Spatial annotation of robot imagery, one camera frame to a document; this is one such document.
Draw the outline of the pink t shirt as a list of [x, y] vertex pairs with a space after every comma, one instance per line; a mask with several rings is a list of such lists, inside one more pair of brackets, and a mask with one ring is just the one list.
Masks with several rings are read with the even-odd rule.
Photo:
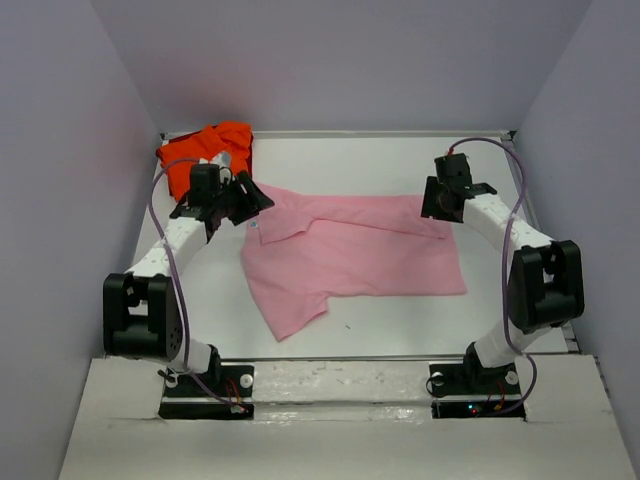
[[455, 296], [467, 291], [449, 223], [419, 195], [304, 195], [263, 185], [273, 207], [249, 221], [241, 262], [277, 341], [335, 297]]

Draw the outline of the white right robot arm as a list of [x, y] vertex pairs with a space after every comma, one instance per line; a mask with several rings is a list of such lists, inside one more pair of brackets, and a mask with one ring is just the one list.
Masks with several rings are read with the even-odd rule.
[[579, 246], [541, 233], [486, 183], [427, 178], [421, 216], [464, 224], [501, 254], [502, 319], [467, 348], [462, 384], [482, 392], [539, 337], [585, 309]]

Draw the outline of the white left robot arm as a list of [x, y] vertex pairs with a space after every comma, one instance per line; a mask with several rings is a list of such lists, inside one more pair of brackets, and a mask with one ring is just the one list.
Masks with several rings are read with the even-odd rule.
[[224, 221], [242, 225], [273, 205], [247, 171], [191, 163], [189, 187], [167, 223], [148, 209], [158, 241], [135, 265], [103, 283], [105, 352], [158, 363], [186, 374], [198, 394], [215, 392], [221, 383], [220, 354], [192, 336], [180, 274]]

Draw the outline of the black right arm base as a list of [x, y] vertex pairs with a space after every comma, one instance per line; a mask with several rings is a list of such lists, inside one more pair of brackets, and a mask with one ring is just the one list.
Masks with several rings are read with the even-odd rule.
[[432, 397], [431, 414], [436, 420], [526, 419], [514, 363], [475, 379], [462, 363], [430, 364], [425, 387]]

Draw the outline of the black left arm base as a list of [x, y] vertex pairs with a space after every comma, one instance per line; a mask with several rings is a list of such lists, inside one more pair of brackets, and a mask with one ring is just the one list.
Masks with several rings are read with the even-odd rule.
[[218, 381], [193, 377], [166, 368], [158, 415], [165, 420], [252, 420], [255, 406], [255, 368], [246, 363], [223, 363]]

